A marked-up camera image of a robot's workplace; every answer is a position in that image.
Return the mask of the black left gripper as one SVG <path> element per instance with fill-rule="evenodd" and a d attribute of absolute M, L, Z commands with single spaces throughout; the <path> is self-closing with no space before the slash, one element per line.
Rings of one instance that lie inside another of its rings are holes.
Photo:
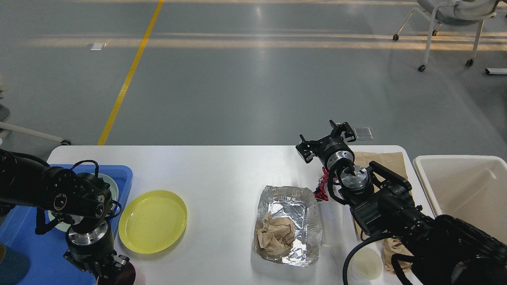
<path fill-rule="evenodd" d="M 98 226 L 86 233 L 78 233 L 71 226 L 66 232 L 68 250 L 64 254 L 81 271 L 94 277 L 114 277 L 125 270 L 130 258 L 116 255 L 111 223 L 101 221 Z"/>

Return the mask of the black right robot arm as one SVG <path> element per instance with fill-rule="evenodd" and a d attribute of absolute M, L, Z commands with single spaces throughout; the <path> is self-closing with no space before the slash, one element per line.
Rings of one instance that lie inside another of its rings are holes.
<path fill-rule="evenodd" d="M 368 238 L 345 258 L 342 278 L 354 255 L 366 245 L 398 239 L 410 255 L 393 254 L 391 265 L 403 285 L 411 284 L 400 262 L 412 264 L 412 273 L 424 285 L 505 285 L 506 245 L 481 229 L 454 218 L 431 218 L 414 203 L 410 182 L 378 162 L 355 164 L 348 142 L 356 135 L 347 122 L 330 121 L 332 131 L 319 140 L 302 135 L 296 146 L 306 163 L 314 157 L 328 173 L 328 196 L 350 207 L 353 219 Z"/>

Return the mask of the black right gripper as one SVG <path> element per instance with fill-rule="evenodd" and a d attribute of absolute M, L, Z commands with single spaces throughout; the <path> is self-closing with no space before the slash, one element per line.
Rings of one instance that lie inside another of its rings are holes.
<path fill-rule="evenodd" d="M 309 141 L 303 135 L 299 135 L 301 142 L 295 147 L 305 163 L 310 163 L 317 157 L 327 170 L 342 158 L 353 163 L 355 155 L 344 141 L 347 143 L 356 141 L 356 133 L 348 122 L 337 124 L 329 120 L 329 123 L 332 128 L 329 136 Z"/>

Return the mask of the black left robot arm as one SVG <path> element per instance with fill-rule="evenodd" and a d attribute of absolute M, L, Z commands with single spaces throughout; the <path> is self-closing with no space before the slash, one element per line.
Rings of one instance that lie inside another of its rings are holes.
<path fill-rule="evenodd" d="M 69 225 L 64 258 L 99 282 L 120 284 L 135 278 L 129 257 L 114 249 L 111 220 L 122 212 L 113 198 L 111 186 L 99 177 L 99 165 L 93 173 L 75 173 L 83 164 L 71 168 L 50 166 L 42 159 L 1 150 L 1 213 L 15 206 L 36 209 L 37 235 L 44 235 L 58 224 Z"/>

